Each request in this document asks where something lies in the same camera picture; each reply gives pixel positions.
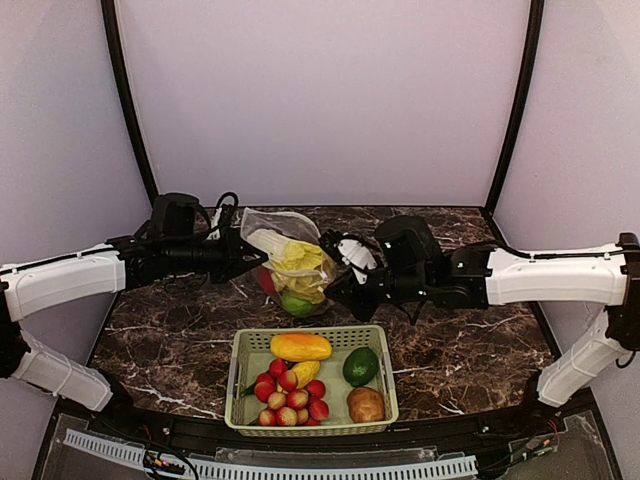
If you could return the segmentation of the red toy bell pepper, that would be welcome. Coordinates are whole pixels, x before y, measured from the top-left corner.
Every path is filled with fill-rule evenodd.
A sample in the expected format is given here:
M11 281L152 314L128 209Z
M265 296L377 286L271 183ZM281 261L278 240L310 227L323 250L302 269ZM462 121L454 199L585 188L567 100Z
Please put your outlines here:
M257 269L257 280L264 292L269 296L275 296L278 293L276 289L271 271L265 267L259 267Z

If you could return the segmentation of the toy napa cabbage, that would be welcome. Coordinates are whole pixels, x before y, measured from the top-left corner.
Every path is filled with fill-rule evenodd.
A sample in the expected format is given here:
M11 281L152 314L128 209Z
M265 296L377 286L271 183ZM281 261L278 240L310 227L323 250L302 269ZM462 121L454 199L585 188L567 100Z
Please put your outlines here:
M326 301L324 290L335 277L335 266L319 245L265 228L249 234L247 242L268 254L263 267L271 271L281 305L284 292L311 302L316 309Z

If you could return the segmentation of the clear dotted zip top bag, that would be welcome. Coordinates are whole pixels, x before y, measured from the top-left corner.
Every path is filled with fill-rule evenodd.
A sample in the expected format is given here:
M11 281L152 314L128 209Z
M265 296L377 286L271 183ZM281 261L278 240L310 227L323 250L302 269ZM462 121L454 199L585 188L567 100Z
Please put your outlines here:
M320 231L310 218L294 211L246 208L240 234L267 255L255 277L275 303L296 318L326 311L325 289L335 279L337 267L320 247Z

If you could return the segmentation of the green toy apple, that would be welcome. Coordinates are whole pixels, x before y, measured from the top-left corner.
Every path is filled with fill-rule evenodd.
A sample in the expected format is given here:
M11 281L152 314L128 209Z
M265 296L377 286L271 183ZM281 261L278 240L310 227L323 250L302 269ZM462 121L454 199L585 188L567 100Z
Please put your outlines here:
M284 292L282 297L282 307L291 315L303 318L312 314L316 307L311 302L298 298Z

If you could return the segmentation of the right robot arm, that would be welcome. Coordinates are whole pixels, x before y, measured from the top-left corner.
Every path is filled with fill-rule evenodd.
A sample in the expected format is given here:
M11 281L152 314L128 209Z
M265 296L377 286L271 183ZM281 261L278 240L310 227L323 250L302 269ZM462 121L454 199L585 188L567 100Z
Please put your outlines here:
M535 374L525 402L559 408L623 357L639 350L639 239L564 251L519 251L497 241L441 250L426 221L397 216L374 232L375 242L328 230L320 246L347 267L326 296L358 320L382 304L431 303L446 309L486 309L523 302L602 305L589 330L553 364Z

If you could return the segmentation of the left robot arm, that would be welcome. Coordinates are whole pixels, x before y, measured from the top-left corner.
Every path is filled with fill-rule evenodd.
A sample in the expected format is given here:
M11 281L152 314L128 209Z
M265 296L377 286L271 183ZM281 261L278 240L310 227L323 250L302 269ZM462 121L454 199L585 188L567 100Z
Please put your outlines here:
M241 237L238 207L224 193L209 217L199 200L168 193L155 198L151 217L133 235L87 250L1 268L1 376L35 386L94 412L118 401L116 381L57 352L23 330L28 316L99 294L138 289L179 275L226 283L268 257Z

